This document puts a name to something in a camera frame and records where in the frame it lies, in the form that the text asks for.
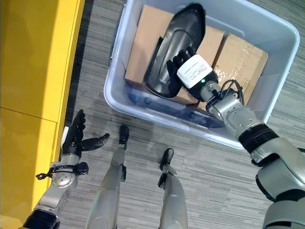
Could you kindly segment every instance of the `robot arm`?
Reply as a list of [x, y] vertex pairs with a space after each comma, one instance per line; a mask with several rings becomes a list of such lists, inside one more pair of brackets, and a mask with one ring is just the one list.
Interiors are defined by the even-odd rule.
[[88, 174], [87, 163], [79, 163], [81, 152], [102, 147], [109, 138], [109, 134], [105, 134], [99, 138], [82, 140], [86, 121], [84, 117], [83, 110], [80, 110], [74, 118], [62, 145], [61, 161], [52, 163], [47, 174], [36, 176], [37, 179], [51, 177], [51, 185], [21, 229], [59, 228], [58, 216], [67, 204], [70, 193], [76, 188], [78, 176]]
[[[175, 57], [180, 61], [174, 61], [174, 68], [171, 62], [168, 64], [182, 82], [184, 77], [189, 76], [181, 75], [183, 71], [179, 69], [195, 55], [190, 48], [187, 50], [180, 51]], [[189, 68], [187, 71], [193, 72], [191, 79], [198, 79], [192, 88], [187, 89], [207, 102], [206, 110], [224, 122], [228, 132], [250, 153], [252, 163], [261, 167], [256, 175], [257, 185], [274, 202], [266, 213], [263, 228], [305, 229], [305, 156], [257, 119], [254, 112], [234, 96], [234, 91], [227, 89], [224, 93], [217, 78], [211, 77], [216, 75], [213, 71], [200, 76], [205, 63], [201, 64], [198, 60], [196, 58], [194, 64], [188, 63], [192, 67], [197, 66], [197, 69]]]

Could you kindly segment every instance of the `printed label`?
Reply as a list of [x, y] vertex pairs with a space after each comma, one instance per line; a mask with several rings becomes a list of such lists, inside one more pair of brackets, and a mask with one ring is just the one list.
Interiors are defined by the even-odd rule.
[[177, 72], [182, 83], [191, 88], [206, 77], [213, 69], [199, 54], [188, 59]]

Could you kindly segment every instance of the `plastic storage bin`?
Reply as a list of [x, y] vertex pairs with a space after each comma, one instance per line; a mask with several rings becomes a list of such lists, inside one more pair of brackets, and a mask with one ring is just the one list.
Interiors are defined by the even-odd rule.
[[[115, 110], [188, 134], [242, 149], [223, 124], [184, 105], [132, 88], [124, 79], [137, 23], [144, 4], [176, 13], [190, 0], [127, 0], [118, 24], [104, 87], [107, 103]], [[300, 42], [287, 21], [245, 0], [197, 0], [205, 8], [206, 24], [235, 34], [269, 54], [264, 71], [248, 102], [267, 122], [288, 75]]]

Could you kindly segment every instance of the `yellow wall panel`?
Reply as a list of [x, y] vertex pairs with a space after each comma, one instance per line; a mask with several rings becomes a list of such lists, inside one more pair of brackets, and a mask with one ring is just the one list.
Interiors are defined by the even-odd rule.
[[73, 52], [71, 59], [72, 40], [77, 41], [76, 19], [81, 18], [83, 3], [1, 1], [1, 107], [59, 120], [67, 65], [74, 57]]
[[56, 123], [0, 109], [1, 215], [22, 223], [47, 188]]

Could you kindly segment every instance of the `floor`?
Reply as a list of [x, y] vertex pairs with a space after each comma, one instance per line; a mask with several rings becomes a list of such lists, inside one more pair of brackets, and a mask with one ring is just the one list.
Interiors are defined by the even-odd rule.
[[[305, 147], [305, 2], [303, 0], [253, 0], [257, 5], [290, 21], [301, 43], [290, 74], [268, 125], [298, 147]], [[61, 229], [82, 229], [95, 193], [117, 147], [121, 124], [130, 128], [126, 151], [127, 179], [121, 185], [118, 229], [156, 229], [163, 191], [157, 187], [163, 152], [175, 149], [176, 168], [188, 200], [190, 229], [261, 228], [270, 205], [257, 188], [257, 168], [244, 150], [186, 135], [118, 113], [106, 103], [102, 89], [114, 28], [123, 0], [87, 0], [75, 56], [67, 123], [79, 109], [86, 113], [85, 137], [109, 133], [101, 149], [84, 152], [89, 175], [79, 178], [61, 216]]]

